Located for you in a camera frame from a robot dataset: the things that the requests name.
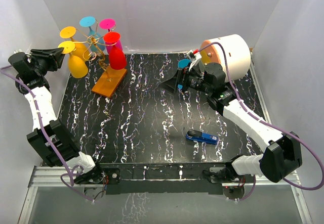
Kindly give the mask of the yellow wine glass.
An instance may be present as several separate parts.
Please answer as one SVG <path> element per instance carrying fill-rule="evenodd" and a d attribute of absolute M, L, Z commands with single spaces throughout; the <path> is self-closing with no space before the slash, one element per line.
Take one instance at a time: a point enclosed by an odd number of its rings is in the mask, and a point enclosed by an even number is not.
<path fill-rule="evenodd" d="M 87 75 L 88 68 L 84 60 L 72 53 L 75 50 L 75 44 L 72 41 L 61 42 L 58 48 L 63 48 L 62 54 L 69 54 L 68 69 L 74 78 L 82 78 Z"/>

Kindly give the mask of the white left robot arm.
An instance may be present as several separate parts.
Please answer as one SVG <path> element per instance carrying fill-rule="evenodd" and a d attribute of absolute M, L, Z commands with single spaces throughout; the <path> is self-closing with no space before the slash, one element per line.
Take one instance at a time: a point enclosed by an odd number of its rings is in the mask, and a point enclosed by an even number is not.
<path fill-rule="evenodd" d="M 61 68 L 65 48 L 32 49 L 29 54 L 16 52 L 8 58 L 17 71 L 14 77 L 19 93 L 28 101 L 33 118 L 27 140 L 49 167 L 63 166 L 73 183 L 99 183 L 104 170 L 92 156 L 83 153 L 72 133 L 56 117 L 52 105 L 47 72 Z"/>

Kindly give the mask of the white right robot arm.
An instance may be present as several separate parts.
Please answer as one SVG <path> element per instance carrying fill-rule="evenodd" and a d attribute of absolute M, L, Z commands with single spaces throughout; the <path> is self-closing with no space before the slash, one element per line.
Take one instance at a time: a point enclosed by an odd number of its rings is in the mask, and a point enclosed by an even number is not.
<path fill-rule="evenodd" d="M 175 94 L 178 86 L 192 88 L 207 95 L 209 106 L 241 128 L 262 151 L 261 155 L 237 156 L 226 163 L 226 177 L 237 182 L 243 175 L 263 175 L 277 183 L 302 165 L 301 146 L 296 134 L 282 133 L 266 125 L 253 111 L 241 105 L 225 82 L 225 72 L 218 63 L 209 63 L 203 74 L 195 69 L 178 68 L 176 74 L 159 85 Z"/>

